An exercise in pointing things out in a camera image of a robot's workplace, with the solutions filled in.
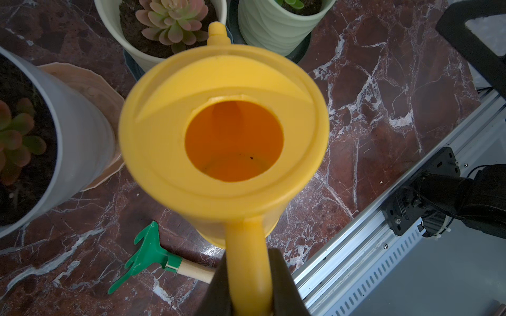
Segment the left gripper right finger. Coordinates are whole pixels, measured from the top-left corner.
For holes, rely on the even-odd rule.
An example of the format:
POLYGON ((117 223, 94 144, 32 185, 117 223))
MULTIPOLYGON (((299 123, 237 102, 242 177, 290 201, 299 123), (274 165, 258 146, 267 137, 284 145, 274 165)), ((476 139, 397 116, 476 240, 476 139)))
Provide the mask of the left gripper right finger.
POLYGON ((268 255, 273 281, 274 315, 310 315, 281 251, 269 248, 268 255))

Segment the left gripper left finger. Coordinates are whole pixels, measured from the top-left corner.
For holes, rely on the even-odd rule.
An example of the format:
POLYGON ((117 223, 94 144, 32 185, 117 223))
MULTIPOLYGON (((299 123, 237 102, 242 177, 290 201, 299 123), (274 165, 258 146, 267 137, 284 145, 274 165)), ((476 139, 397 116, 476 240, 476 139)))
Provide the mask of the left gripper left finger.
POLYGON ((224 253, 195 316, 231 316, 233 304, 229 291, 227 253, 224 253))

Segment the yellow plastic watering can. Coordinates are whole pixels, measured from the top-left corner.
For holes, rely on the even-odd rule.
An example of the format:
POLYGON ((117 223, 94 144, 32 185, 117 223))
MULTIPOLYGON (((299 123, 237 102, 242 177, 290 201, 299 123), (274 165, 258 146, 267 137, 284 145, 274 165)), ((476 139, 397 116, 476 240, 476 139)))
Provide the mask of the yellow plastic watering can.
POLYGON ((119 122, 134 180, 225 249, 236 315, 273 312, 266 237, 328 141, 328 109, 311 77, 274 52, 231 43, 220 22, 205 46, 149 70, 119 122))

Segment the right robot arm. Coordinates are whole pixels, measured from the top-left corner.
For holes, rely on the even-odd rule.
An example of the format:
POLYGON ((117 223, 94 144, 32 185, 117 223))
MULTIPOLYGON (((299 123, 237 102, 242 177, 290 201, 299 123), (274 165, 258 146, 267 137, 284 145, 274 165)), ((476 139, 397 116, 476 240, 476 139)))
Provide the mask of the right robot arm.
POLYGON ((436 238, 457 220, 469 229, 505 237, 505 165, 498 163, 505 155, 505 56, 494 53, 466 25, 504 15, 504 1, 458 1, 437 22, 437 32, 492 89, 383 203, 398 236, 418 223, 426 237, 436 238))

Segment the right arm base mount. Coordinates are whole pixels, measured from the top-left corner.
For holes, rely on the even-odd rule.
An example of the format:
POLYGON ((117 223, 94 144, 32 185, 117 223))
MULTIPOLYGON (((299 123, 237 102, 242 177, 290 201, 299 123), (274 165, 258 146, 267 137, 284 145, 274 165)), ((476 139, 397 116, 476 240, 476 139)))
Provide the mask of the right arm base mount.
POLYGON ((457 160, 450 147, 443 147, 432 155, 408 180, 394 189, 381 205, 386 223, 395 235, 402 236, 418 220, 422 221, 418 228, 425 230, 425 238, 439 238, 449 230, 453 219, 436 207, 435 201, 429 199, 428 194, 422 193, 422 181, 430 175, 460 176, 457 160))

